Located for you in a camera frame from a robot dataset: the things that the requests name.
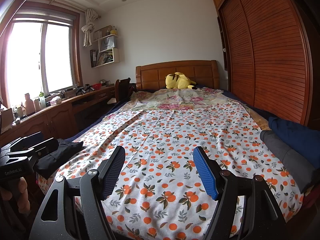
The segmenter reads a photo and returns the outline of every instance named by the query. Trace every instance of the curtain rod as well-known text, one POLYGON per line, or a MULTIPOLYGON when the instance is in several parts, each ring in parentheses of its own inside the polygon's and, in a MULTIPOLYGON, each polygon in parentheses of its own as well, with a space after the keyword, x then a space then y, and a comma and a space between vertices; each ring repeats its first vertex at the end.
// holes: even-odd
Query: curtain rod
POLYGON ((75 4, 72 4, 68 1, 65 1, 65 0, 43 0, 43 1, 48 1, 49 4, 52 4, 52 3, 57 3, 57 4, 60 4, 60 5, 64 5, 64 6, 67 6, 69 8, 72 8, 72 9, 75 9, 79 12, 83 12, 85 13, 86 12, 86 9, 78 6, 78 5, 75 5, 75 4))

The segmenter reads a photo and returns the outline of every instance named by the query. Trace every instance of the curtain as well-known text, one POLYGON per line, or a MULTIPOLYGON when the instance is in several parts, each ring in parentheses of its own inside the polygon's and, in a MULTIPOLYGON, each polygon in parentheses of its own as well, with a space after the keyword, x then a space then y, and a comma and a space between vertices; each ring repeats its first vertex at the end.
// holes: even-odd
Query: curtain
POLYGON ((97 12, 93 9, 87 9, 85 12, 85 26, 81 28, 81 30, 84 32, 84 47, 91 46, 90 33, 94 30, 94 23, 92 21, 96 18, 98 18, 97 12))

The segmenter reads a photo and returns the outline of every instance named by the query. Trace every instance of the floral blanket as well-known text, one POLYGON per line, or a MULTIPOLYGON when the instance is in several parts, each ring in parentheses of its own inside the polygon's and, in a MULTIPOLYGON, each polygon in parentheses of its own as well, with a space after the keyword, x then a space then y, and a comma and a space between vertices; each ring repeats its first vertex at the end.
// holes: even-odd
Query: floral blanket
MULTIPOLYGON (((221 96, 219 90, 139 92, 79 137, 85 149, 49 180, 40 176, 39 186, 47 192, 55 176, 82 176, 121 145, 125 164, 112 195, 102 202, 112 230, 136 240, 202 239, 216 206, 193 162, 194 147, 202 146, 222 169, 246 178, 261 174, 288 221, 303 195, 260 140, 248 112, 221 96)), ((239 197, 231 236, 240 228, 243 201, 239 197)), ((80 198, 76 202, 81 206, 80 198)))
POLYGON ((147 109, 197 109, 212 107, 216 104, 230 102, 222 95, 221 90, 202 89, 160 89, 151 94, 148 92, 133 93, 131 101, 122 107, 122 111, 147 109))

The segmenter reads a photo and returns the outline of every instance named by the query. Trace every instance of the folded clothes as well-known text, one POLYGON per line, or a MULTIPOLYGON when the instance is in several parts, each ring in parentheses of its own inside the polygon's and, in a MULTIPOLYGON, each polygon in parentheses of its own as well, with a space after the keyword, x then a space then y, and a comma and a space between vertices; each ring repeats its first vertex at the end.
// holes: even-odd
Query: folded clothes
POLYGON ((320 181, 320 169, 316 169, 306 158, 285 144, 274 131, 263 130, 260 133, 260 139, 282 162, 301 193, 320 181))
POLYGON ((59 147, 56 151, 39 159, 38 163, 33 167, 34 171, 38 172, 46 179, 63 164, 65 164, 73 155, 82 149, 83 142, 68 142, 58 139, 59 147))
POLYGON ((320 131, 281 118, 269 118, 269 127, 292 149, 320 168, 320 131))

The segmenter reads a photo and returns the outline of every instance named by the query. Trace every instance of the blue gripper pad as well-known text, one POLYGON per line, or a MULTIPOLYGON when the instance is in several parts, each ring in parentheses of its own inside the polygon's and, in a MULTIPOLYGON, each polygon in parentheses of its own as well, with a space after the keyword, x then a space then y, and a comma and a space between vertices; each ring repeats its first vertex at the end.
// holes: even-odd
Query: blue gripper pad
POLYGON ((110 166, 103 177, 102 181, 102 199, 106 199, 110 196, 115 188, 119 174, 122 170, 125 160, 125 150, 121 146, 117 146, 113 154, 110 156, 107 165, 109 162, 110 166))
POLYGON ((216 200, 218 197, 216 179, 203 155, 207 156, 203 148, 200 146, 196 147, 193 150, 193 161, 196 165, 206 193, 211 196, 213 200, 216 200))

